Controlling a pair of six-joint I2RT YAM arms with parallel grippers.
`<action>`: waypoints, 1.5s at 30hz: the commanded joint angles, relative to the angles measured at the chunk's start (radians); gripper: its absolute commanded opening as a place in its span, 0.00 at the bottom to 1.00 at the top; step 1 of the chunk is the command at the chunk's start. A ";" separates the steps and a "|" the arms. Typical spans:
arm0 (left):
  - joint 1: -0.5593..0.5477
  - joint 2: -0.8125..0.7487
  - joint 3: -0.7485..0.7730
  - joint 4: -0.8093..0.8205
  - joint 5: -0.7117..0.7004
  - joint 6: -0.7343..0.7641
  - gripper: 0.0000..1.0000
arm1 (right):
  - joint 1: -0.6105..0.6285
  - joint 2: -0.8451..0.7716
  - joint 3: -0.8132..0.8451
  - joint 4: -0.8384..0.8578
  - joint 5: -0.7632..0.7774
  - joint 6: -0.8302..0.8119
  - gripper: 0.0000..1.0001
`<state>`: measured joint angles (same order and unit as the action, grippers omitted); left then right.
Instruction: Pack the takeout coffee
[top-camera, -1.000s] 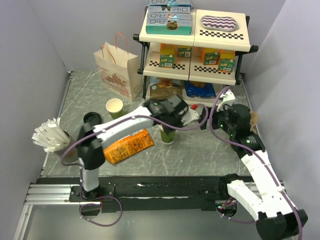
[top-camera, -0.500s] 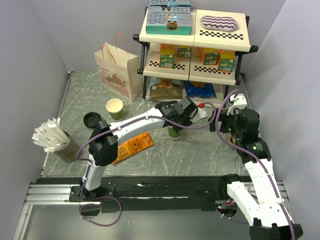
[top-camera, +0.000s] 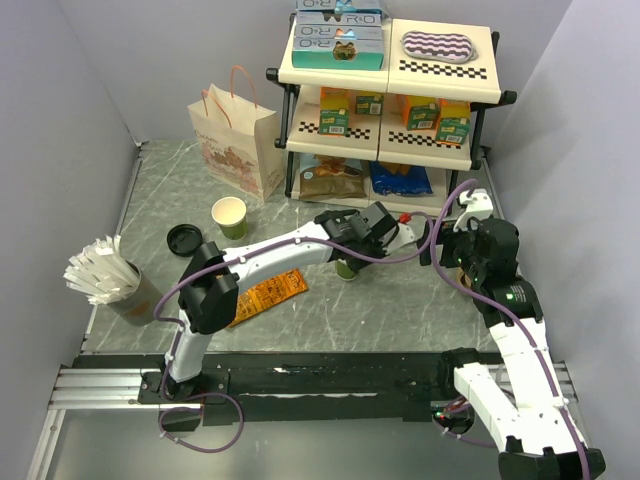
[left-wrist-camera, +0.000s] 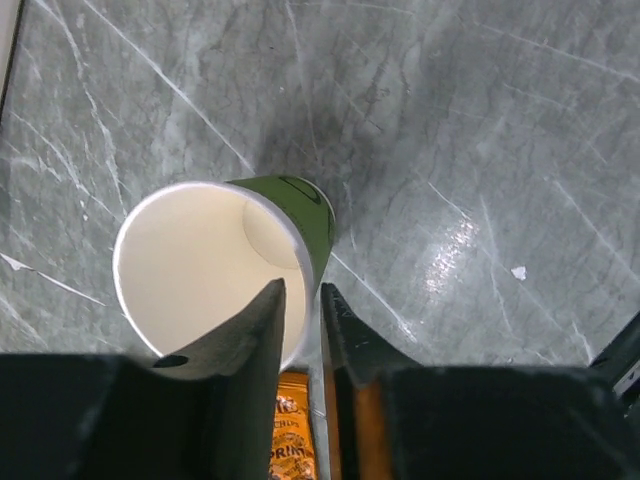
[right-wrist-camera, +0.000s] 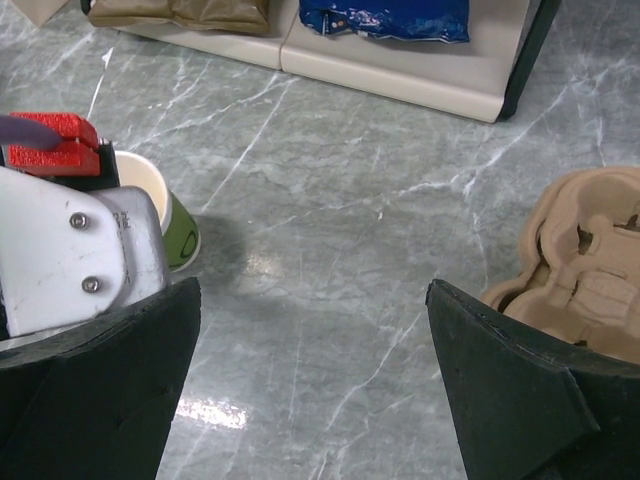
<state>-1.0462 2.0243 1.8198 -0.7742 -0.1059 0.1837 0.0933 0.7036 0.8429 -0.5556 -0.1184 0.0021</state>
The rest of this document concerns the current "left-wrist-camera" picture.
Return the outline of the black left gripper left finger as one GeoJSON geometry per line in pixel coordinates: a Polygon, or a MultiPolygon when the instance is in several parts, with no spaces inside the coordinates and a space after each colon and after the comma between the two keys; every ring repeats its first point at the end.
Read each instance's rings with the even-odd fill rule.
{"type": "Polygon", "coordinates": [[[264,479],[285,285],[156,361],[113,354],[1,358],[5,479],[264,479]]]}

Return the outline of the green paper coffee cup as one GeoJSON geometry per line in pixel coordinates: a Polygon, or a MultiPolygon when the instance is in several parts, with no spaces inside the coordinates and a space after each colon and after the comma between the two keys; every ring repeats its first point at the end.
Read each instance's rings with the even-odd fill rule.
{"type": "Polygon", "coordinates": [[[334,237],[328,197],[301,177],[183,182],[149,195],[124,220],[112,257],[115,291],[132,328],[164,357],[282,279],[286,370],[308,337],[334,237]]]}

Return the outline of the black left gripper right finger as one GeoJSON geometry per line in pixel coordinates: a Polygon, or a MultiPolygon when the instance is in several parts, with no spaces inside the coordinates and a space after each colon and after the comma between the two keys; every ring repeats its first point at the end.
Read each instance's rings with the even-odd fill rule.
{"type": "Polygon", "coordinates": [[[423,366],[321,287],[334,479],[635,479],[639,399],[590,365],[423,366]]]}

